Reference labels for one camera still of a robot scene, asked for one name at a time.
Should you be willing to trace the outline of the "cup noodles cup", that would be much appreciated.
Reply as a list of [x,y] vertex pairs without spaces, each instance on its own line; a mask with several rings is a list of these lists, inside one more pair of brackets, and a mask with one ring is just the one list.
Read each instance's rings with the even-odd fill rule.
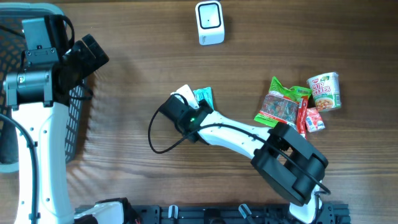
[[324,73],[309,78],[309,85],[319,112],[337,110],[341,108],[339,75],[336,72]]

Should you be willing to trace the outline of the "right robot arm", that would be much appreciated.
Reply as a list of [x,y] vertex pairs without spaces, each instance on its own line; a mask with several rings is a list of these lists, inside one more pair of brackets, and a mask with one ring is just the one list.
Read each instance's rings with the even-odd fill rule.
[[173,122],[183,139],[221,146],[250,159],[253,168],[282,198],[289,212],[302,223],[320,215],[320,196],[330,194],[322,184],[327,158],[296,130],[284,123],[273,128],[250,126],[223,116],[202,100],[191,106],[179,93],[158,111]]

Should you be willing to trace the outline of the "clear green snack bag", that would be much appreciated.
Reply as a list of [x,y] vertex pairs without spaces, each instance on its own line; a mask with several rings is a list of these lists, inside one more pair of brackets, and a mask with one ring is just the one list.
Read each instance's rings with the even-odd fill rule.
[[297,129],[299,104],[284,95],[271,91],[263,101],[262,107],[254,120],[266,126],[275,127],[277,123],[285,123]]

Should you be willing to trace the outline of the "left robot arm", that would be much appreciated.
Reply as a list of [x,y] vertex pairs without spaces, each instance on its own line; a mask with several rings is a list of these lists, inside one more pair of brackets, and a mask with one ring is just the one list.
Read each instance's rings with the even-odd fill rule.
[[70,19],[56,14],[22,22],[27,50],[3,88],[17,130],[16,223],[123,223],[119,200],[75,213],[67,189],[65,139],[70,92],[109,60],[91,35],[75,40]]

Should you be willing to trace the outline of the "teal tissue pack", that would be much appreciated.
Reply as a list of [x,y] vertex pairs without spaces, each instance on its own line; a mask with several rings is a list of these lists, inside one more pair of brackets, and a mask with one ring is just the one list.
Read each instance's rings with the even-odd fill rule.
[[208,86],[206,88],[193,90],[193,94],[194,94],[197,102],[200,102],[201,100],[205,100],[209,104],[209,106],[212,109],[214,109],[213,94],[212,94],[212,89],[210,86]]

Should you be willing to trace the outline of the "small red white packet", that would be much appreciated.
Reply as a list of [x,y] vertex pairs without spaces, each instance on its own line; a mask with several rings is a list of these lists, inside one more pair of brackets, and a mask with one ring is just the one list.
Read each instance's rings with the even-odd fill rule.
[[307,108],[305,124],[310,133],[325,129],[325,124],[316,108]]

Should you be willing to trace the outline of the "red chocolate bar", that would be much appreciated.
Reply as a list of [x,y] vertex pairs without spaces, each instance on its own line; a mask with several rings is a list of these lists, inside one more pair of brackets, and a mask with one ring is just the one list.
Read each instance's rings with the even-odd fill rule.
[[298,103],[298,111],[297,111],[297,132],[304,138],[306,138],[306,127],[305,127],[305,120],[307,117],[306,110],[308,106],[308,99],[309,96],[305,95],[300,98]]

